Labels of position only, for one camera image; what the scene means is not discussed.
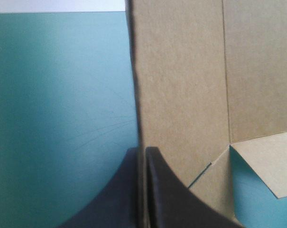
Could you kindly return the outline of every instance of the cardboard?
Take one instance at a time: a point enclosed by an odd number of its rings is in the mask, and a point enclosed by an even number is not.
[[[287,1],[224,0],[231,142],[287,131]]]
[[[191,191],[233,219],[229,154],[222,152],[230,143],[287,132],[287,1],[132,5],[143,144],[159,147],[187,186],[212,163]],[[287,158],[287,134],[280,137],[258,168],[271,175],[271,156],[282,159],[284,151]],[[287,173],[283,163],[274,168]],[[270,187],[286,196],[287,181],[278,184],[269,173]]]
[[[226,149],[190,188],[197,197],[229,219],[234,218],[230,153]]]
[[[287,132],[232,144],[277,198],[287,197]]]
[[[132,6],[143,143],[188,186],[229,144],[222,1]]]
[[[236,150],[230,153],[237,219],[248,228],[287,228],[287,197],[277,199]]]

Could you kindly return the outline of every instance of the brown cardboard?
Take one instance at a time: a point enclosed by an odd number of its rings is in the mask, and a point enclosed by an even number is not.
[[[206,170],[190,190],[229,219],[234,218],[230,153],[226,151]]]
[[[231,141],[287,131],[287,0],[224,0]]]
[[[277,198],[287,197],[287,132],[237,142],[232,147]]]
[[[132,5],[143,144],[189,185],[229,144],[222,1]]]

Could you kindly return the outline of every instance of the teal background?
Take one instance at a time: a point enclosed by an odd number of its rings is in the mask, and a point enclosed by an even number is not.
[[[236,218],[247,228],[287,228],[287,197],[277,199],[231,147]]]
[[[0,228],[61,224],[137,145],[125,12],[0,14]]]

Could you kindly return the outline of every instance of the cardboard flap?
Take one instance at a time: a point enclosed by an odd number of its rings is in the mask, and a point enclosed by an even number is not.
[[[287,132],[237,142],[232,147],[277,198],[287,197]]]

